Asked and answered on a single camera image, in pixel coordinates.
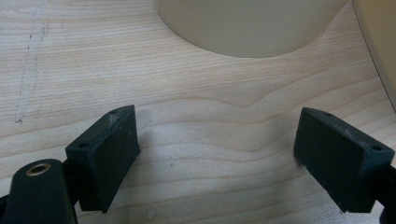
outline black clamp jaw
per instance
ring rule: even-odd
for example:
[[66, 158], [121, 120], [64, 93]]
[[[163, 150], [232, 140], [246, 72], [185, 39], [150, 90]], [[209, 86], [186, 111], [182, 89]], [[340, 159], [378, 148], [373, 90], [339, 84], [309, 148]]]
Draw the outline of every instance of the black clamp jaw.
[[303, 108], [294, 156], [343, 212], [385, 207], [380, 223], [396, 223], [395, 152], [324, 111]]
[[78, 223], [82, 211], [107, 212], [140, 153], [134, 106], [112, 110], [66, 147], [67, 160], [35, 161], [0, 199], [1, 224]]

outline white cylinder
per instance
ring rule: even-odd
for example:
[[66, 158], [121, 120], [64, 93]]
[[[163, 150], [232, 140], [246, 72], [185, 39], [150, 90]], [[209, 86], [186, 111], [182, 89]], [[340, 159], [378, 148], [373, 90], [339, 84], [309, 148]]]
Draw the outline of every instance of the white cylinder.
[[217, 53], [260, 58], [313, 41], [347, 0], [156, 0], [178, 35]]

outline wooden table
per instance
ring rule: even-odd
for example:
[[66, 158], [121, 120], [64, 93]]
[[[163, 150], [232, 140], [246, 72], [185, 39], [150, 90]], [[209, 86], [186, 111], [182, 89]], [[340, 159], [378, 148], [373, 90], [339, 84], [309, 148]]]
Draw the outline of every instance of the wooden table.
[[341, 214], [293, 158], [303, 106], [396, 149], [396, 114], [348, 3], [293, 53], [243, 59], [185, 42], [152, 0], [0, 1], [0, 195], [26, 163], [134, 104], [142, 153], [89, 223], [377, 223]]

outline screw hole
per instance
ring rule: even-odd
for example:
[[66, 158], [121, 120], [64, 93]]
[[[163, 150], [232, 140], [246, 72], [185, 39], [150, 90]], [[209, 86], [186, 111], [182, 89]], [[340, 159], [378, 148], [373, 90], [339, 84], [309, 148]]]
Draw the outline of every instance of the screw hole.
[[89, 143], [81, 143], [81, 144], [79, 144], [78, 146], [80, 147], [80, 148], [84, 148], [84, 147], [88, 147], [90, 144]]
[[371, 149], [372, 149], [372, 150], [375, 150], [375, 151], [380, 151], [380, 150], [382, 150], [382, 147], [371, 146]]
[[29, 170], [26, 171], [26, 175], [35, 176], [46, 173], [50, 169], [49, 163], [39, 163], [37, 165], [32, 166]]

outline light wood grain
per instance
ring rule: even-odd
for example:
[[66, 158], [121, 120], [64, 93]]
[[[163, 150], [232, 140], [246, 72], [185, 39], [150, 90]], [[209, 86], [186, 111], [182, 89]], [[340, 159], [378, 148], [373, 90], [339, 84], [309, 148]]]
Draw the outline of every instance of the light wood grain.
[[0, 1], [0, 195], [28, 162], [134, 104], [142, 153], [106, 215], [79, 223], [376, 223], [340, 214], [292, 156], [302, 106], [396, 148], [396, 115], [348, 3], [293, 53], [183, 41], [152, 0]]

